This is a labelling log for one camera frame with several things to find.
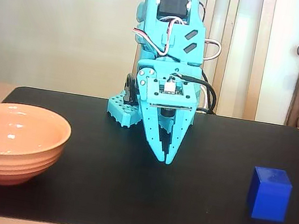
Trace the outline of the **cyan gripper finger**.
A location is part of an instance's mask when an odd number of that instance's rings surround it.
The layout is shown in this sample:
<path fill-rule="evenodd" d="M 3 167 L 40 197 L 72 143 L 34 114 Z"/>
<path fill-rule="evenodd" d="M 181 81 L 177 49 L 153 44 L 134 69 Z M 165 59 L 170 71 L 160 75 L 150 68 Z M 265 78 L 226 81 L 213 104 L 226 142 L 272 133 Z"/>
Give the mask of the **cyan gripper finger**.
<path fill-rule="evenodd" d="M 171 129 L 171 140 L 168 146 L 168 152 L 165 157 L 165 164 L 172 164 L 174 157 L 177 154 L 182 140 L 193 121 L 196 106 L 190 109 L 177 109 L 174 116 L 174 123 Z"/>
<path fill-rule="evenodd" d="M 162 104 L 159 79 L 156 77 L 137 76 L 139 104 L 142 114 L 146 139 L 159 162 L 165 162 L 165 153 L 159 133 L 159 117 L 156 105 Z"/>

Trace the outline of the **cyan gripper body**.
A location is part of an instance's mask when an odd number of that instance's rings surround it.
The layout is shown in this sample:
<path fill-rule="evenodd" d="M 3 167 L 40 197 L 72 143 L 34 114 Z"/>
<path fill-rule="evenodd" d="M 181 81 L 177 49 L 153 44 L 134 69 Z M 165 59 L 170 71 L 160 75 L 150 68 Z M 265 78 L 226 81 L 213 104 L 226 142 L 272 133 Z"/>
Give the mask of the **cyan gripper body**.
<path fill-rule="evenodd" d="M 138 75 L 145 77 L 156 77 L 166 79 L 176 74 L 176 78 L 185 80 L 192 79 L 199 82 L 202 80 L 202 70 L 198 66 L 191 66 L 183 62 L 174 62 L 162 59 L 141 59 L 137 64 L 136 77 Z"/>

